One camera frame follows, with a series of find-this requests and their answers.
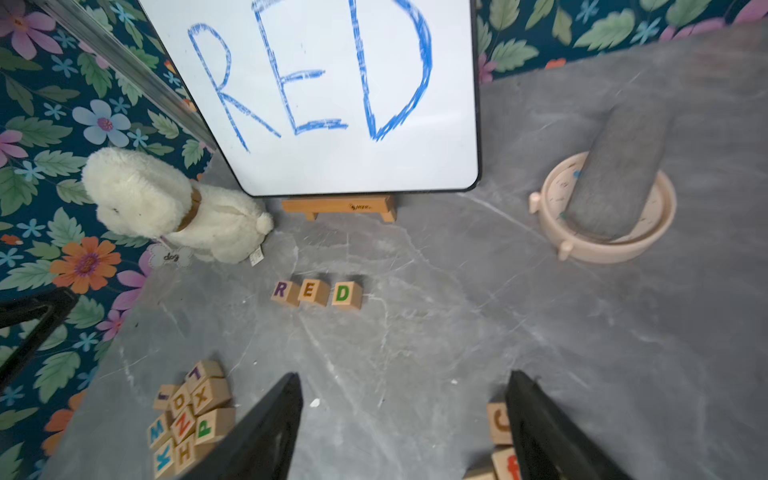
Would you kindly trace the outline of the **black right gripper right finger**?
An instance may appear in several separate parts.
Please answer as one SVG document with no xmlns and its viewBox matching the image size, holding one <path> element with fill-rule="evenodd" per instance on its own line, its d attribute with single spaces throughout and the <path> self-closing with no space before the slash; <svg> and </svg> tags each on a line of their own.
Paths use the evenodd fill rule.
<svg viewBox="0 0 768 480">
<path fill-rule="evenodd" d="M 510 373 L 505 402 L 523 479 L 631 480 L 525 372 Z"/>
</svg>

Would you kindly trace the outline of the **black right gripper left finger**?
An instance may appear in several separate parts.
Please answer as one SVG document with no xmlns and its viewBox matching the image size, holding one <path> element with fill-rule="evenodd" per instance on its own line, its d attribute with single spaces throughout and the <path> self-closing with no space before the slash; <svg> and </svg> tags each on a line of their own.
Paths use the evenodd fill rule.
<svg viewBox="0 0 768 480">
<path fill-rule="evenodd" d="M 288 477 L 303 409 L 299 374 L 285 374 L 212 453 L 183 479 L 269 479 Z"/>
</svg>

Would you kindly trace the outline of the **wooden block purple R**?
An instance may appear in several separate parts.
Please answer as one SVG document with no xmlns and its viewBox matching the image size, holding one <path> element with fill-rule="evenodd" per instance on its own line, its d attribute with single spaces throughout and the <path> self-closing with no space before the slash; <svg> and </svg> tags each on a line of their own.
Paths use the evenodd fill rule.
<svg viewBox="0 0 768 480">
<path fill-rule="evenodd" d="M 271 299 L 281 305 L 297 308 L 300 305 L 300 286 L 290 280 L 278 281 Z"/>
</svg>

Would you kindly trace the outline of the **wooden block red E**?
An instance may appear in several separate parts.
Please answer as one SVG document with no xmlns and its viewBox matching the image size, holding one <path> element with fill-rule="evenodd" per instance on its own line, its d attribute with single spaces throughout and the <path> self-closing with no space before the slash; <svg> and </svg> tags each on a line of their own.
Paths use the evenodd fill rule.
<svg viewBox="0 0 768 480">
<path fill-rule="evenodd" d="M 299 291 L 299 301 L 326 307 L 330 298 L 330 285 L 320 279 L 304 279 Z"/>
</svg>

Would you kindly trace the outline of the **wooden block green D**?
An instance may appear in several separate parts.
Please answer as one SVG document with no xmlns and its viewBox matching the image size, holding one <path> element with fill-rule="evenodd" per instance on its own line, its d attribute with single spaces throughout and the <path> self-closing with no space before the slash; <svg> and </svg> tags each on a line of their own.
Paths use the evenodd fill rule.
<svg viewBox="0 0 768 480">
<path fill-rule="evenodd" d="M 360 310 L 363 287 L 354 281 L 337 282 L 332 296 L 332 305 L 340 309 Z"/>
</svg>

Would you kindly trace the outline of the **white whiteboard reading RED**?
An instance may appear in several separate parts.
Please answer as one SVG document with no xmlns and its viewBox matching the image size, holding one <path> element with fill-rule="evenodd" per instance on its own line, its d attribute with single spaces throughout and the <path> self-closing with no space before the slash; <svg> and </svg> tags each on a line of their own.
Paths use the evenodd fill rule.
<svg viewBox="0 0 768 480">
<path fill-rule="evenodd" d="M 469 1 L 145 1 L 241 189 L 467 191 L 480 179 Z"/>
</svg>

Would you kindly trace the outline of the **wooden block green P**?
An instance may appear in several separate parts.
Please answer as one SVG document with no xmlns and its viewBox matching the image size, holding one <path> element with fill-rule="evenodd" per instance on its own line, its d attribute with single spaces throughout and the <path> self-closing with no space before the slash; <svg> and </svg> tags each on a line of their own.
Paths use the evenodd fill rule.
<svg viewBox="0 0 768 480">
<path fill-rule="evenodd" d="M 235 409 L 217 408 L 197 418 L 195 443 L 197 445 L 215 444 L 224 439 L 236 424 Z"/>
</svg>

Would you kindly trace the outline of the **wooden block brown C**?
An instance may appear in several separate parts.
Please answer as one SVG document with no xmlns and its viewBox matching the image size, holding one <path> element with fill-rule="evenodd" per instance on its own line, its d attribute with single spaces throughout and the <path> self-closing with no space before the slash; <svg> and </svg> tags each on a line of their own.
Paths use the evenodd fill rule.
<svg viewBox="0 0 768 480">
<path fill-rule="evenodd" d="M 486 410 L 493 444 L 511 446 L 513 439 L 507 406 L 503 402 L 490 402 L 486 405 Z"/>
</svg>

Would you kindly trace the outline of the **wooden block brown X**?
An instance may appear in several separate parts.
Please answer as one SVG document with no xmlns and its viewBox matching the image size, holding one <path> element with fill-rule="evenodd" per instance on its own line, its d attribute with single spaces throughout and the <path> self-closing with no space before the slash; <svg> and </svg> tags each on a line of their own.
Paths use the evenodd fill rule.
<svg viewBox="0 0 768 480">
<path fill-rule="evenodd" d="M 225 378 L 208 378 L 191 394 L 192 409 L 201 416 L 223 406 L 231 400 L 231 392 Z"/>
</svg>

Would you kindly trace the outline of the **wooden block brown H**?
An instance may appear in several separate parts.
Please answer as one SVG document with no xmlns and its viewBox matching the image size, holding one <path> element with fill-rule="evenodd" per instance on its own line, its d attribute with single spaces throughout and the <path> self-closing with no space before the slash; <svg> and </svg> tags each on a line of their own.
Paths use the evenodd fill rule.
<svg viewBox="0 0 768 480">
<path fill-rule="evenodd" d="M 193 437 L 183 440 L 175 448 L 175 473 L 182 475 L 202 461 L 211 451 L 211 444 L 197 444 Z"/>
</svg>

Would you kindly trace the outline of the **wooden block red N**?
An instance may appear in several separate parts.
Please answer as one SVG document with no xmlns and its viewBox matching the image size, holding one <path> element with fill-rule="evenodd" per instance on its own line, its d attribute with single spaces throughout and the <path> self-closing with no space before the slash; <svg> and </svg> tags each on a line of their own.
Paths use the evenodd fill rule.
<svg viewBox="0 0 768 480">
<path fill-rule="evenodd" d="M 176 445 L 182 443 L 194 433 L 196 421 L 196 416 L 189 405 L 178 412 L 170 426 Z"/>
</svg>

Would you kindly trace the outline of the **wooden block brown O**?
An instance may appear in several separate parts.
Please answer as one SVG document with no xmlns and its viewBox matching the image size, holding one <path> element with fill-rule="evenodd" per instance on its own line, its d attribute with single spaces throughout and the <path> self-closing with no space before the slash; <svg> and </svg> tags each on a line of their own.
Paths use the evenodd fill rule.
<svg viewBox="0 0 768 480">
<path fill-rule="evenodd" d="M 190 404 L 191 396 L 185 385 L 180 385 L 171 395 L 168 407 L 173 419 L 177 418 Z"/>
</svg>

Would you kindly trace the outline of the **wooden block purple T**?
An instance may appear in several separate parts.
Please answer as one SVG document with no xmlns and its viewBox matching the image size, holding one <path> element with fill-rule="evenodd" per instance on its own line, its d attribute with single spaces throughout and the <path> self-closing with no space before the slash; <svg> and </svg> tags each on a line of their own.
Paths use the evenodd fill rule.
<svg viewBox="0 0 768 480">
<path fill-rule="evenodd" d="M 217 361 L 200 360 L 185 375 L 185 386 L 192 393 L 199 385 L 210 378 L 224 378 L 225 374 Z"/>
</svg>

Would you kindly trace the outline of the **wooden block blue K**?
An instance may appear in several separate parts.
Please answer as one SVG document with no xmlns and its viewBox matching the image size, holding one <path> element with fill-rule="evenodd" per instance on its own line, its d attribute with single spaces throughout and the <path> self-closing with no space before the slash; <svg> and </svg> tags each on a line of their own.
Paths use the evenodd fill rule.
<svg viewBox="0 0 768 480">
<path fill-rule="evenodd" d="M 152 471 L 155 480 L 171 479 L 176 474 L 175 442 L 168 439 L 152 454 Z"/>
</svg>

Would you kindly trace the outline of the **wooden whiteboard easel stand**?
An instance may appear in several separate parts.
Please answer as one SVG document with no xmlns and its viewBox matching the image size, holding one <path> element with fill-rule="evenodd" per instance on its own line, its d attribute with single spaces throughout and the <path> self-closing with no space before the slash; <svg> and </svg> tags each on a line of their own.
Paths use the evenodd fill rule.
<svg viewBox="0 0 768 480">
<path fill-rule="evenodd" d="M 392 195 L 300 197 L 285 199 L 281 205 L 286 213 L 302 214 L 308 221 L 327 213 L 377 214 L 388 223 L 397 219 Z"/>
</svg>

